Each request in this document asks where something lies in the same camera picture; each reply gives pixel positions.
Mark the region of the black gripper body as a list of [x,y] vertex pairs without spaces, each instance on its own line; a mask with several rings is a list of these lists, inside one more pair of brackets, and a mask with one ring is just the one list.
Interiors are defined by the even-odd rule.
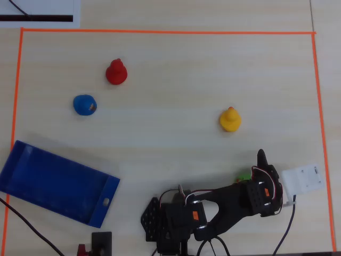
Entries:
[[252,215],[260,214],[261,217],[269,217],[281,212],[283,187],[272,165],[268,169],[252,166],[249,179],[240,180],[240,183],[246,189]]

